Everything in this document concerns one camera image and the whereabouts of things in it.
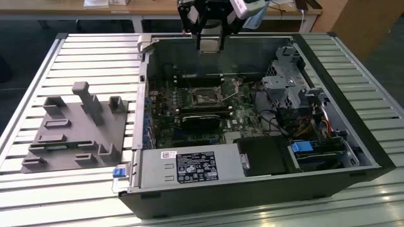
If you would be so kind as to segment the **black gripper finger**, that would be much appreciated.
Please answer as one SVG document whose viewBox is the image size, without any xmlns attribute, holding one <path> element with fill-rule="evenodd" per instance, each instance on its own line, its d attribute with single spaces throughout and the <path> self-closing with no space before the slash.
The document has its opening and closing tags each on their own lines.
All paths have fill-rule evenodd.
<svg viewBox="0 0 404 227">
<path fill-rule="evenodd" d="M 242 30 L 244 25 L 244 20 L 238 17 L 235 11 L 232 11 L 227 16 L 222 16 L 222 32 L 220 32 L 220 46 L 219 50 L 224 49 L 226 38 L 232 35 L 238 34 Z"/>
<path fill-rule="evenodd" d="M 178 2 L 183 30 L 196 37 L 196 50 L 202 49 L 202 34 L 207 23 L 206 2 Z"/>
</svg>

